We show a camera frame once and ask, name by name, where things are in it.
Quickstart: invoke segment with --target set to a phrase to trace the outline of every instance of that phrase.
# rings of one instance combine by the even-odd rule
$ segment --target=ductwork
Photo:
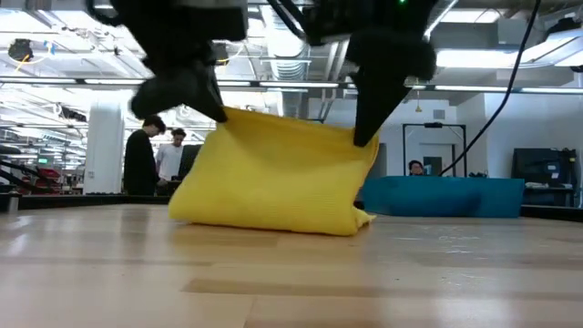
[[[270,6],[261,8],[261,15],[266,25],[266,40],[269,56],[281,57],[286,60],[272,60],[271,72],[276,80],[304,80],[308,64],[293,61],[292,58],[307,55],[308,46],[298,39]],[[300,92],[282,92],[283,115],[295,118],[307,118],[307,110],[302,110],[302,95]]]

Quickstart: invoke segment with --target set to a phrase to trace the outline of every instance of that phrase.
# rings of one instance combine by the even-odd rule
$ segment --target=column
[[[89,110],[83,193],[121,192],[125,116],[129,98],[100,92]]]

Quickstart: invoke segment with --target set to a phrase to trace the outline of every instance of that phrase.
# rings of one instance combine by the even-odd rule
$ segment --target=person
[[[412,160],[409,162],[409,175],[424,175],[423,164],[419,160]]]
[[[158,174],[166,181],[179,175],[180,160],[182,159],[182,141],[186,132],[182,128],[172,130],[172,143],[161,145],[156,154]]]
[[[126,144],[124,158],[124,187],[128,195],[154,196],[156,187],[165,186],[156,170],[150,138],[166,131],[166,125],[157,115],[144,119],[142,129],[134,131]]]

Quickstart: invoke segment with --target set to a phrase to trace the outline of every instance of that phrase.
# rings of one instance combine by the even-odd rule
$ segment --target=wooden surface
[[[379,218],[353,238],[164,206],[0,217],[2,328],[580,328],[583,225]]]

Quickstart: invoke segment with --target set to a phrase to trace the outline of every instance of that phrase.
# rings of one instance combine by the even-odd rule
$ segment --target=yellow cloth
[[[342,236],[373,219],[353,202],[378,137],[357,148],[348,128],[225,111],[170,201],[172,219]]]

